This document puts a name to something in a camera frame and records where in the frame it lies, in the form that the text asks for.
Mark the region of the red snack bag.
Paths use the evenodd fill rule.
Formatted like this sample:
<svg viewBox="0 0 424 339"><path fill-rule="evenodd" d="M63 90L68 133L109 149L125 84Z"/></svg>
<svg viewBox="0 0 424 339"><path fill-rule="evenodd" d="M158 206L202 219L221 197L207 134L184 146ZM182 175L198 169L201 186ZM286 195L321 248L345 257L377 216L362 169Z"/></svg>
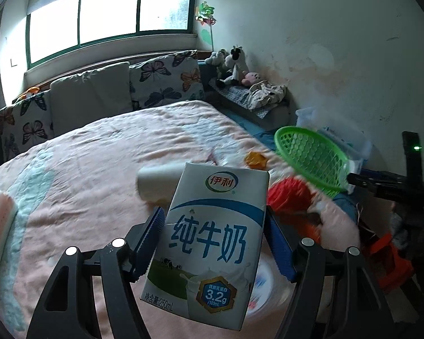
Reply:
<svg viewBox="0 0 424 339"><path fill-rule="evenodd" d="M267 204L281 224L292 227L300 237L309 237L320 244L323 223L319 213L309 210L313 196L304 181L288 177L269 188Z"/></svg>

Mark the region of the white blue milk carton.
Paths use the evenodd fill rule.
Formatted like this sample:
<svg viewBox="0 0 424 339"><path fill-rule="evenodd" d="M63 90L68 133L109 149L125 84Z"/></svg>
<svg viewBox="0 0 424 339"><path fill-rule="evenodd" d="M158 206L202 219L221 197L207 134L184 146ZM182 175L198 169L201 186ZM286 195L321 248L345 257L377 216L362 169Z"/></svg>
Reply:
<svg viewBox="0 0 424 339"><path fill-rule="evenodd" d="M267 171L186 164L141 300L240 330L259 263L268 186Z"/></svg>

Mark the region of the clear plastic storage box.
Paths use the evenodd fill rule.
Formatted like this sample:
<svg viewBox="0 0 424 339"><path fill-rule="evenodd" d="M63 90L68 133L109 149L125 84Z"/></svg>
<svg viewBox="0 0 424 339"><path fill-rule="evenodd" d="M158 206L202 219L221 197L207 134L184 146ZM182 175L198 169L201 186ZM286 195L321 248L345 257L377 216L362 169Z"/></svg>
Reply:
<svg viewBox="0 0 424 339"><path fill-rule="evenodd" d="M311 129L329 137L349 158L363 162L369 160L372 143L351 120L319 107L297 109L296 116L297 127Z"/></svg>

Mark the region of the red plastic stool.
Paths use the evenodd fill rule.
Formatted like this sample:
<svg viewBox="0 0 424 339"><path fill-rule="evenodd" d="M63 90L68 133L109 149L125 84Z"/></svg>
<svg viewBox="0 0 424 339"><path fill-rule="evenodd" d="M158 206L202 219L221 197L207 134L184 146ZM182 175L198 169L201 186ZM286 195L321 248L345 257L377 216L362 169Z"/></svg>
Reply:
<svg viewBox="0 0 424 339"><path fill-rule="evenodd" d="M411 262L399 256L390 233L371 244L368 263L385 294L400 288L414 273Z"/></svg>

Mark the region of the green plastic basket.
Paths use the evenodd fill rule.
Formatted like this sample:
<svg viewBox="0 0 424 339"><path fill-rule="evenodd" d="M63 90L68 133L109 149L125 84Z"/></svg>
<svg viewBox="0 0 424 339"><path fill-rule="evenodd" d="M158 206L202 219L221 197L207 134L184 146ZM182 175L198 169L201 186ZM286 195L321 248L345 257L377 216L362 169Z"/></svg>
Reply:
<svg viewBox="0 0 424 339"><path fill-rule="evenodd" d="M274 135L278 154L330 198L348 189L349 159L330 139L310 129L284 126Z"/></svg>

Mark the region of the pink quilt on bed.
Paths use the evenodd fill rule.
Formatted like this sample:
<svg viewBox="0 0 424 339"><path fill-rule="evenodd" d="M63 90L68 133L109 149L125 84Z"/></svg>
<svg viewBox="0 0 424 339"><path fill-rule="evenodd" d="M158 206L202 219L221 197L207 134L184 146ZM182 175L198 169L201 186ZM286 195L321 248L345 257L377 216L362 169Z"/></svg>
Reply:
<svg viewBox="0 0 424 339"><path fill-rule="evenodd" d="M37 301L69 246L100 249L146 221L137 194L140 168L171 162L237 163L251 151L268 159L270 180L293 173L278 155L201 101L101 119L33 146L0 167L0 188L18 212L0 261L0 319L24 338Z"/></svg>

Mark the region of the orange peel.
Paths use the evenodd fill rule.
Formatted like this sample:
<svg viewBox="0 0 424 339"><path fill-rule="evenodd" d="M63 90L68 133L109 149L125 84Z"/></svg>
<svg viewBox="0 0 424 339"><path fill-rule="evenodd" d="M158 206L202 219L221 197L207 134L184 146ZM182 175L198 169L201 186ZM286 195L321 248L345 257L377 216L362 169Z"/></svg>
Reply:
<svg viewBox="0 0 424 339"><path fill-rule="evenodd" d="M265 171L268 158L258 151L250 151L244 158L245 164L255 170Z"/></svg>

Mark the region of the white paper cup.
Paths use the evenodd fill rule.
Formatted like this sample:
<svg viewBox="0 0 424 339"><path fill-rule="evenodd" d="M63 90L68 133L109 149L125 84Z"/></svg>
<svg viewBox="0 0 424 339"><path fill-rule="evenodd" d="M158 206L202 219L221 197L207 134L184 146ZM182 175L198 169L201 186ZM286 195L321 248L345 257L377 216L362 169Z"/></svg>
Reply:
<svg viewBox="0 0 424 339"><path fill-rule="evenodd" d="M143 201L153 204L170 203L184 168L184 162L144 166L136 176L136 189L139 197Z"/></svg>

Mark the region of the crumpled beige cloth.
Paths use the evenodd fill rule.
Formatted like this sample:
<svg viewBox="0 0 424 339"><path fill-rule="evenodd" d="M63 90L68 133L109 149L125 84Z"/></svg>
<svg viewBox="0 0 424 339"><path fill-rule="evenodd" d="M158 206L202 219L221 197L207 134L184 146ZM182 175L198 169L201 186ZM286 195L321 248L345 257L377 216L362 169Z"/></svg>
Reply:
<svg viewBox="0 0 424 339"><path fill-rule="evenodd" d="M268 81L253 84L249 89L248 109L256 110L268 105L278 104L286 95L286 86L273 85Z"/></svg>

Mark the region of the pink pig plush toy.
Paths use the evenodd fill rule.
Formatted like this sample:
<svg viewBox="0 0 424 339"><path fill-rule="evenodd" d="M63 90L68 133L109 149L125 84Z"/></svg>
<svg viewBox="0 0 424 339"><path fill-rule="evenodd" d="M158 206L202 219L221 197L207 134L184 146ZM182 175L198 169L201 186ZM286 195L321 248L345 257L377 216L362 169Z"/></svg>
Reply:
<svg viewBox="0 0 424 339"><path fill-rule="evenodd" d="M260 83L263 80L261 75L257 72L243 72L243 78L241 84L247 88L250 88L256 83Z"/></svg>

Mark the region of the butterfly cushion left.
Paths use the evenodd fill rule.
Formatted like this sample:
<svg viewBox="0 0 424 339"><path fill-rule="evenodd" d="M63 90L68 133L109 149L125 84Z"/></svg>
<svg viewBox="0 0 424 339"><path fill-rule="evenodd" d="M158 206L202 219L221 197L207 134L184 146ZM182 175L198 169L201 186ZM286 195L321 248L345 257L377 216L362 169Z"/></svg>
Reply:
<svg viewBox="0 0 424 339"><path fill-rule="evenodd" d="M46 90L0 110L5 162L55 137L49 98L50 91Z"/></svg>

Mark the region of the butterfly cushion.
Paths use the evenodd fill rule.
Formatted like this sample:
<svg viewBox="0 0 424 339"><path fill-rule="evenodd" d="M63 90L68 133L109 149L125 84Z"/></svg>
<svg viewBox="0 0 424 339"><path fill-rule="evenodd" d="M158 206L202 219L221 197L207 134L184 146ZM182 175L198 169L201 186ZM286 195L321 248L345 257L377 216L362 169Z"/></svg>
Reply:
<svg viewBox="0 0 424 339"><path fill-rule="evenodd" d="M50 91L46 90L0 110L5 162L55 137L49 98Z"/></svg>
<svg viewBox="0 0 424 339"><path fill-rule="evenodd" d="M134 110L205 98L197 51L180 51L129 66Z"/></svg>

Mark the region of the white plain cushion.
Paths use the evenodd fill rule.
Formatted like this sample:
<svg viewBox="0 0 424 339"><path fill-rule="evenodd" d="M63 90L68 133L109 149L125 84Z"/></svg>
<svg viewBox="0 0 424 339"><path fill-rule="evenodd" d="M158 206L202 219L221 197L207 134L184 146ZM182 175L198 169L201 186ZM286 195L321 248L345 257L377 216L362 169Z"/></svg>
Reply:
<svg viewBox="0 0 424 339"><path fill-rule="evenodd" d="M132 111L128 62L62 77L49 91L55 136Z"/></svg>

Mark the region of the butterfly cushion right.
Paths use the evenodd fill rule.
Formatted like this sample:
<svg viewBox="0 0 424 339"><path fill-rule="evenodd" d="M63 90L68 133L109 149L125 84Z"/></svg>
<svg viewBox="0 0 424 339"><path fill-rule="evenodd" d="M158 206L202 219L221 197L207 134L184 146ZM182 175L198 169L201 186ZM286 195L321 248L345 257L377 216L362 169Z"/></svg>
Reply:
<svg viewBox="0 0 424 339"><path fill-rule="evenodd" d="M205 98L197 51L180 51L129 66L134 110Z"/></svg>

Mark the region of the colourful pinwheel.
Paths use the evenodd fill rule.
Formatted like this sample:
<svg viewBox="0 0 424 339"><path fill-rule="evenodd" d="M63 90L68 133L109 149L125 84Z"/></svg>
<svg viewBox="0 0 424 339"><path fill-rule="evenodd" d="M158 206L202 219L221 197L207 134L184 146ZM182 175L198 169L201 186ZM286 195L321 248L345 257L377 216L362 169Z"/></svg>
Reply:
<svg viewBox="0 0 424 339"><path fill-rule="evenodd" d="M200 36L205 43L211 46L212 51L214 51L213 26L217 22L214 17L214 11L215 7L209 5L206 1L201 2L195 8L195 19L203 27Z"/></svg>

